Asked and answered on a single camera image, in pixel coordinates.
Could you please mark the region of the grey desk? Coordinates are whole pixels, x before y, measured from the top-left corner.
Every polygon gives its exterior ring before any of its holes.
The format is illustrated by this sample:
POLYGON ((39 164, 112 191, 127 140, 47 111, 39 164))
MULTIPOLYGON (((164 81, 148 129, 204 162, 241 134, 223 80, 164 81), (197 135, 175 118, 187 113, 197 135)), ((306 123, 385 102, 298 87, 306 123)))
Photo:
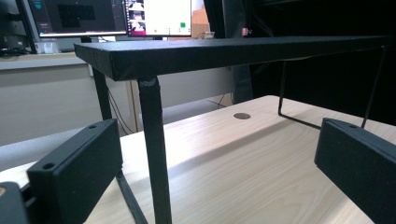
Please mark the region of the grey desk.
MULTIPOLYGON (((229 93, 229 68, 159 77, 164 107, 229 93)), ((102 119, 91 68, 73 53, 0 58, 0 146, 102 119)))

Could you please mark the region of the small clear box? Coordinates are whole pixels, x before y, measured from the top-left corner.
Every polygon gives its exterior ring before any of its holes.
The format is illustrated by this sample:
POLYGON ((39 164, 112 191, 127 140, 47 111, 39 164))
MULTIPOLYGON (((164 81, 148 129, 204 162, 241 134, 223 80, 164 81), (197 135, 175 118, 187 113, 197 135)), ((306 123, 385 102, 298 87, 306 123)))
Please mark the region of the small clear box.
POLYGON ((35 42, 35 50, 38 54, 57 54, 60 52, 55 41, 35 42))

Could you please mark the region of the black curtain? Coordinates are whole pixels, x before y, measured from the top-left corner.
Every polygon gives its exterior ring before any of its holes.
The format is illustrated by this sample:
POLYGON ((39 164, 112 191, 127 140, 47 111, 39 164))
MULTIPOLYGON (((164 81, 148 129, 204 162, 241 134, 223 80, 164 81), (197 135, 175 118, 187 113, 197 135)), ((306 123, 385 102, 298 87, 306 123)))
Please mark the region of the black curtain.
POLYGON ((396 46, 366 15, 380 0, 203 0, 225 41, 233 102, 264 95, 396 126, 396 46))

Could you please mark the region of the black raised shelf stand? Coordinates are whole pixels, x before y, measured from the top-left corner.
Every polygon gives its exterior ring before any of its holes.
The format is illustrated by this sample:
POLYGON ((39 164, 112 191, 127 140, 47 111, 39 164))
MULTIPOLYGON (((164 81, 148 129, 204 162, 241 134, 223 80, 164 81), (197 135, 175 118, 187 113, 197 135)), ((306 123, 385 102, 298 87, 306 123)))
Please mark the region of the black raised shelf stand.
POLYGON ((76 55, 89 64, 102 117, 110 117, 105 105, 106 78, 135 80, 139 87, 148 169, 156 224, 171 224, 171 204, 163 136, 163 112, 158 77, 227 66, 302 60, 305 58, 385 48, 386 35, 281 36, 178 41, 121 41, 81 43, 76 55))

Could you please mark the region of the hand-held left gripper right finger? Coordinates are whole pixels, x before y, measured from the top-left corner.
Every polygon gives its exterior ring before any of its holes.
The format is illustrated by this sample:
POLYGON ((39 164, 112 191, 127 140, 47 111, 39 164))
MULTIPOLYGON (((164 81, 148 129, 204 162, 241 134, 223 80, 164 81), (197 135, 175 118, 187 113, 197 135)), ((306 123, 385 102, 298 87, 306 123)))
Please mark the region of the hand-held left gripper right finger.
POLYGON ((396 224, 396 145, 353 124, 324 119, 315 164, 375 224, 396 224))

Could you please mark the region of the bright computer monitor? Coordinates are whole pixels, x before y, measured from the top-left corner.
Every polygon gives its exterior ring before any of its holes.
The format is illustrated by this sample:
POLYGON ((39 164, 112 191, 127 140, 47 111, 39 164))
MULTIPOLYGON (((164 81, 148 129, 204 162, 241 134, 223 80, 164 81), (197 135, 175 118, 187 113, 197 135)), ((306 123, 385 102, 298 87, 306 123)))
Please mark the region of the bright computer monitor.
POLYGON ((191 36, 191 0, 123 1, 128 36, 191 36))

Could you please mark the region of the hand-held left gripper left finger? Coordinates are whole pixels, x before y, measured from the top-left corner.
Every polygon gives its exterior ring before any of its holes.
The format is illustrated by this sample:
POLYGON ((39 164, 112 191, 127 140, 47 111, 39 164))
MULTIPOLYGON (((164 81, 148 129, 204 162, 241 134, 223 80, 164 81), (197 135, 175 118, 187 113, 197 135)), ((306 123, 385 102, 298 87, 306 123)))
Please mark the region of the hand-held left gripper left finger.
POLYGON ((37 224, 82 224, 122 167, 117 122, 96 122, 27 171, 37 224))

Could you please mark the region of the dark computer monitor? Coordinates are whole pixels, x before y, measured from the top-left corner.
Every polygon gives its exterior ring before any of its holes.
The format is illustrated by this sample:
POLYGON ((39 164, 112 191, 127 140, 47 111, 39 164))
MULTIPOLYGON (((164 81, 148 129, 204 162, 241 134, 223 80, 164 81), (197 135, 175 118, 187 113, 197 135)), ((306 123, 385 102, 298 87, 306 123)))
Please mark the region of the dark computer monitor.
POLYGON ((122 0, 27 0, 41 38, 125 35, 122 0))

